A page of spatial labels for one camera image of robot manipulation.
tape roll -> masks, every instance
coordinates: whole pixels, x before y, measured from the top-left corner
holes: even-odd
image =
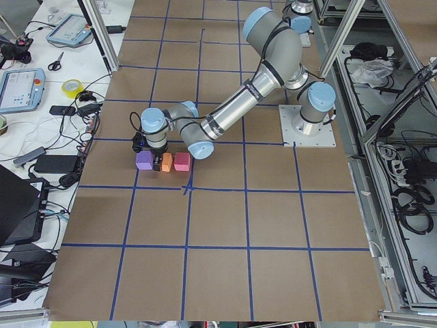
[[[6,118],[0,115],[0,135],[4,135],[8,130]]]
[[[83,90],[85,90],[85,88],[79,80],[68,80],[62,84],[62,91],[71,99],[75,99],[77,94]]]

orange block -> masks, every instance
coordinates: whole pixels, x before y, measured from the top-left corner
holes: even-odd
[[[163,154],[163,161],[161,162],[161,171],[170,172],[172,163],[173,157],[169,152],[165,152]]]

phone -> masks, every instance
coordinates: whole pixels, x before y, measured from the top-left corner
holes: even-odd
[[[53,105],[48,112],[52,115],[73,116],[76,113],[76,108],[73,106]]]

yellow tape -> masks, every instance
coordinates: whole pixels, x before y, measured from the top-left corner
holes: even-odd
[[[65,92],[68,98],[75,99],[79,92],[82,92],[85,88],[82,82],[79,80],[68,80],[62,84],[62,91]]]

purple block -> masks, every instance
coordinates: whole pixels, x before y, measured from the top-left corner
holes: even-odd
[[[153,154],[149,150],[139,152],[135,162],[138,169],[153,169]]]

